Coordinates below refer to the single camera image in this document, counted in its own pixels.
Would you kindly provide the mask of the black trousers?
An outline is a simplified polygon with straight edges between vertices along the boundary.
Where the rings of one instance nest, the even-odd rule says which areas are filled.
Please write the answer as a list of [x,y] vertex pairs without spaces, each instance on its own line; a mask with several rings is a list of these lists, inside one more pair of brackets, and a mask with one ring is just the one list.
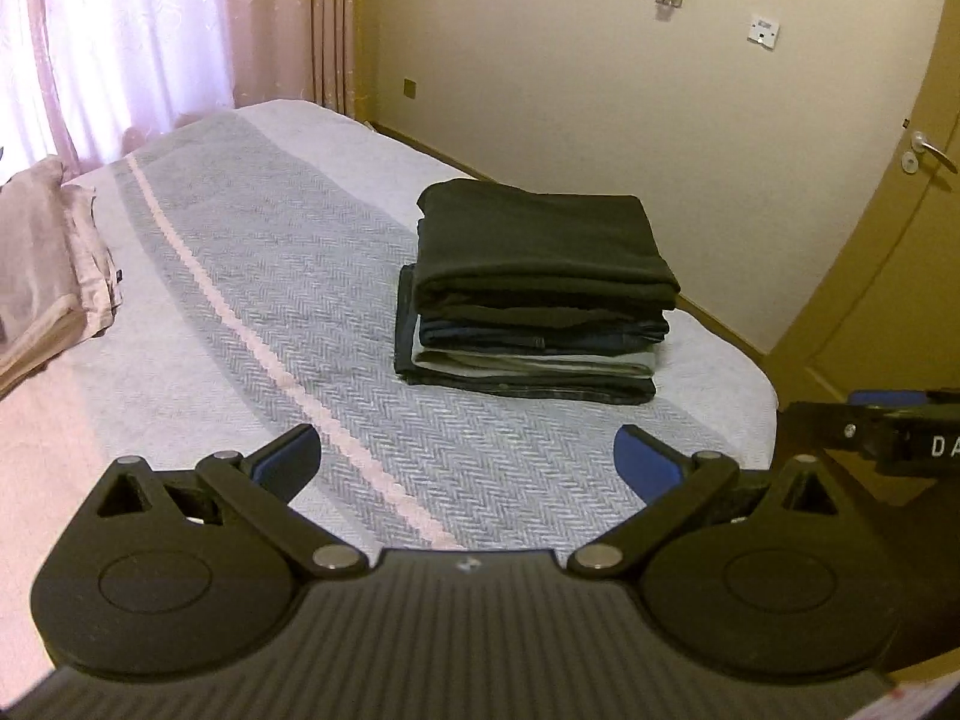
[[582,328],[658,343],[680,284],[633,195],[534,193],[452,179],[418,199],[421,317]]

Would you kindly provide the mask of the yellow wooden door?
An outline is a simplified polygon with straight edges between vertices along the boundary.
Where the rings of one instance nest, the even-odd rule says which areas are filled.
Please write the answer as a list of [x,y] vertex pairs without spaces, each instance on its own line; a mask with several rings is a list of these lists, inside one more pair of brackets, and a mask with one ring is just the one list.
[[766,356],[782,405],[958,385],[958,174],[929,156],[918,174],[901,171],[915,130],[958,166],[958,0],[944,0],[921,91],[872,200]]

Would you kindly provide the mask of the dark folded garment at bottom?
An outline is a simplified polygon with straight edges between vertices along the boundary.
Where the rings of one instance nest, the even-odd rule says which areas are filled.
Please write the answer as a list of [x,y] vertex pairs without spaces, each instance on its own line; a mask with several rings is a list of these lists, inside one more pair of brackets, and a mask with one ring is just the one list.
[[413,265],[398,272],[395,298],[394,371],[412,385],[439,385],[498,397],[533,400],[579,400],[607,405],[643,405],[656,396],[651,377],[607,374],[482,374],[435,371],[413,360],[416,337],[413,310]]

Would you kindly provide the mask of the light grey folded garment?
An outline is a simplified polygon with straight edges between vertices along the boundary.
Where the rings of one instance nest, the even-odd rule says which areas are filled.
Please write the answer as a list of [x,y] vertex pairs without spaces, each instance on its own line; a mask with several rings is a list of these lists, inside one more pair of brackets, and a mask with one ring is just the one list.
[[532,351],[467,351],[466,348],[427,343],[421,332],[423,320],[413,324],[412,361],[416,366],[453,376],[483,379],[494,376],[572,376],[651,377],[658,367],[658,348],[645,344],[631,353],[532,353]]

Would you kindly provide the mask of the dark blue folded jeans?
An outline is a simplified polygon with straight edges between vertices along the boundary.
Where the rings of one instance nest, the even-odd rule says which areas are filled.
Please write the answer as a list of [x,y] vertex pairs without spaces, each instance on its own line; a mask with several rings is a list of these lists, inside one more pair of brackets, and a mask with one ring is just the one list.
[[669,322],[663,316],[639,322],[592,322],[560,328],[460,320],[418,321],[418,339],[423,348],[490,355],[630,355],[662,343],[669,332]]

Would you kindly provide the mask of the folded beige blanket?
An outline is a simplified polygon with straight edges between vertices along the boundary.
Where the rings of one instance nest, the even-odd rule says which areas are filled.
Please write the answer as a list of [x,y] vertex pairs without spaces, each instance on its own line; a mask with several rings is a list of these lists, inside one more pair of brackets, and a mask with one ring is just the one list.
[[2,390],[105,332],[121,275],[94,222],[93,188],[47,156],[2,185]]

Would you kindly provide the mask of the pink curtain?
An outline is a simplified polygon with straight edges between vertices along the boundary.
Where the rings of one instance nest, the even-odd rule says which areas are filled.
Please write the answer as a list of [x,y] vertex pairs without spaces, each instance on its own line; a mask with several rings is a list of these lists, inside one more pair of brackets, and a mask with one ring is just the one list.
[[2,0],[2,174],[274,99],[356,112],[356,0]]

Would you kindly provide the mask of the white wall socket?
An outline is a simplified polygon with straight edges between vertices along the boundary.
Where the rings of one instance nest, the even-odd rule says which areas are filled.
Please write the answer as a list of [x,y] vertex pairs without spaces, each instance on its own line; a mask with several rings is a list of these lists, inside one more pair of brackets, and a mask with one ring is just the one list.
[[754,15],[750,20],[747,39],[752,44],[757,44],[766,50],[773,50],[776,47],[779,37],[779,23],[765,16]]

